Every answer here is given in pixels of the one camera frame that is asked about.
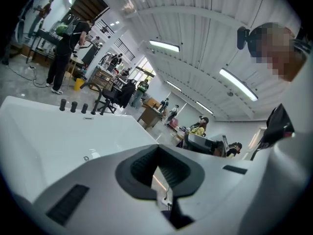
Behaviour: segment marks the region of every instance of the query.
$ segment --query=white sneaker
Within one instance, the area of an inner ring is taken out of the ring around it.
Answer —
[[[60,89],[58,89],[57,91],[55,91],[53,88],[51,88],[51,91],[53,93],[56,93],[56,94],[59,94],[59,95],[62,95],[63,94],[63,91],[61,91]]]

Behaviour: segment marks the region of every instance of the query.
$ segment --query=concrete floor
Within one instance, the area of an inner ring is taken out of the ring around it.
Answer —
[[[29,65],[34,66],[37,70],[37,80],[36,82],[42,85],[37,84],[37,86],[45,86],[45,80],[48,74],[48,68],[42,67],[39,64],[30,63],[26,64],[26,58],[24,56],[17,56],[13,59],[10,59],[9,66],[4,66],[0,64],[0,105],[3,103],[4,99],[11,95],[15,97],[24,98],[27,100],[32,100],[40,103],[51,104],[51,105],[60,105],[61,99],[65,98],[67,100],[67,107],[70,107],[73,101],[78,103],[77,109],[81,109],[84,103],[87,103],[91,110],[94,107],[94,101],[98,98],[98,92],[90,90],[89,88],[84,88],[79,92],[73,89],[74,81],[70,80],[69,86],[67,78],[63,81],[63,86],[61,90],[64,92],[62,95],[57,95],[51,92],[50,88],[37,88],[33,81],[26,80],[25,78],[20,77],[12,70],[18,74],[27,77],[28,79],[34,78],[33,70],[28,69]],[[117,107],[115,114],[131,115],[136,120],[140,117],[141,113],[145,108],[141,107],[140,109],[134,109],[129,105],[125,109],[120,109]],[[174,139],[175,132],[163,125],[162,122],[159,122],[155,125],[154,128],[148,128],[147,132],[160,144],[166,145],[176,145],[178,140]],[[157,169],[155,172],[155,177],[152,188],[158,192],[158,199],[165,197],[165,190],[161,184],[168,188],[166,180],[161,174],[160,170]],[[172,192],[169,191],[169,199],[171,199]],[[167,208],[158,202],[161,210],[167,210]]]

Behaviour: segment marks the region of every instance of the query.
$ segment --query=black office chair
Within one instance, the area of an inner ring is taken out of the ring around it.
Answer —
[[[113,106],[113,104],[119,103],[117,100],[117,95],[119,92],[121,92],[121,90],[119,88],[117,88],[116,86],[112,86],[112,89],[110,91],[104,88],[102,90],[102,96],[106,98],[106,101],[103,102],[103,101],[99,100],[99,103],[104,104],[104,106],[98,108],[97,111],[101,111],[101,114],[103,114],[105,109],[109,108],[109,110],[114,114],[114,112],[116,111],[116,108]]]

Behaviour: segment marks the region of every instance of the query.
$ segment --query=yellow shirt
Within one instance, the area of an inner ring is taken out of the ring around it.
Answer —
[[[194,129],[192,129],[192,131],[190,131],[189,133],[196,134],[196,135],[202,137],[204,132],[205,132],[205,130],[203,127],[196,127]]]

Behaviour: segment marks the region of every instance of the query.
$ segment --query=yellow bucket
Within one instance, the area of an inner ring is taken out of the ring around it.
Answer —
[[[76,82],[75,82],[75,85],[74,85],[74,90],[75,91],[79,91],[80,90],[80,87],[84,84],[84,80],[83,79],[80,79],[80,78],[77,78],[76,79]]]

